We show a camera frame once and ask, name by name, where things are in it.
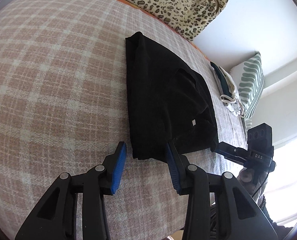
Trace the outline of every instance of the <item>folded black cloth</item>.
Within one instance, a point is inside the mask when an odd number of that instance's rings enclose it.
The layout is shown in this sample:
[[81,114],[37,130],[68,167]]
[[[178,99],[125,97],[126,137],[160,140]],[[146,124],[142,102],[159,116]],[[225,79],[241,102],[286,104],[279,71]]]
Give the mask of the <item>folded black cloth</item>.
[[166,162],[170,140],[180,154],[213,151],[217,124],[203,77],[141,32],[126,38],[126,62],[133,158]]

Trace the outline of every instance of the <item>plaid blanket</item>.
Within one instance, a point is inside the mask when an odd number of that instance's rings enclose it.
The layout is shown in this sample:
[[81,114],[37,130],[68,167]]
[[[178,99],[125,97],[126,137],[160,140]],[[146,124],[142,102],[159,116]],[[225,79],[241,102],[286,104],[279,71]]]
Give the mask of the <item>plaid blanket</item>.
[[[10,239],[60,173],[86,172],[121,140],[120,189],[105,196],[112,239],[160,240],[183,227],[187,196],[176,194],[167,165],[132,159],[125,37],[137,31],[204,77],[219,140],[245,147],[209,61],[158,19],[118,0],[14,0],[0,11],[0,227]],[[209,150],[188,158],[216,174],[240,169]],[[79,202],[78,239],[81,225]]]

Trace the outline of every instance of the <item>metal screw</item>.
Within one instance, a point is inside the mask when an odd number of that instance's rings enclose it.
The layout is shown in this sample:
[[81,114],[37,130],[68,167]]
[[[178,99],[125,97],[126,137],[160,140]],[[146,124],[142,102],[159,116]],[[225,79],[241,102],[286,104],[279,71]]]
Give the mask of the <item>metal screw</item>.
[[187,168],[188,168],[190,171],[196,171],[196,170],[197,170],[197,167],[196,167],[195,165],[193,165],[193,164],[189,165]]
[[105,169],[105,167],[103,165],[97,165],[95,167],[95,171],[103,171]]
[[68,173],[67,172],[63,172],[59,177],[61,179],[67,179],[68,178]]
[[227,179],[231,179],[231,178],[233,178],[233,174],[230,173],[230,172],[225,172],[224,177],[227,178]]

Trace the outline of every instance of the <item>white wall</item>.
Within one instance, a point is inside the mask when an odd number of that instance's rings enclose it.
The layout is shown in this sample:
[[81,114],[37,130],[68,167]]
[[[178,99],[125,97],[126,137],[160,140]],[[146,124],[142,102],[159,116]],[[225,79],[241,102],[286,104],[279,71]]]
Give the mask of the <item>white wall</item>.
[[273,129],[273,145],[282,146],[297,136],[297,79],[260,99],[253,126],[263,122]]
[[262,98],[297,80],[297,58],[265,76]]
[[267,75],[297,58],[297,7],[292,0],[229,0],[194,43],[225,69],[260,51]]

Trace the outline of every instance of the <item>window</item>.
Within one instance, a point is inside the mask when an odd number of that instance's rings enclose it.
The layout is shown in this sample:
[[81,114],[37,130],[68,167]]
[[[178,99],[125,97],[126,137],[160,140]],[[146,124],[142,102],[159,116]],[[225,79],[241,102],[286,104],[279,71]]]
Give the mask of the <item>window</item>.
[[275,171],[269,174],[264,195],[271,219],[293,227],[297,222],[297,138],[274,151]]

